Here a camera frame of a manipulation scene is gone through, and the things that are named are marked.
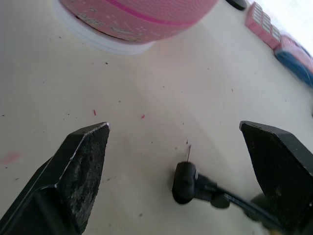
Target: pink stain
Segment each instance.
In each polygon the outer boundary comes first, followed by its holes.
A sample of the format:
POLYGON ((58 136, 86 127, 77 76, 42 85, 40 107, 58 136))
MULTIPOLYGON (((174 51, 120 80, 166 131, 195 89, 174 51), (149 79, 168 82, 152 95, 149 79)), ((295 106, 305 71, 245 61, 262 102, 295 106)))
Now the pink stain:
POLYGON ((16 161, 22 157, 21 153, 19 152, 11 152, 7 153, 2 159, 0 159, 0 164, 8 164, 11 162, 16 161))

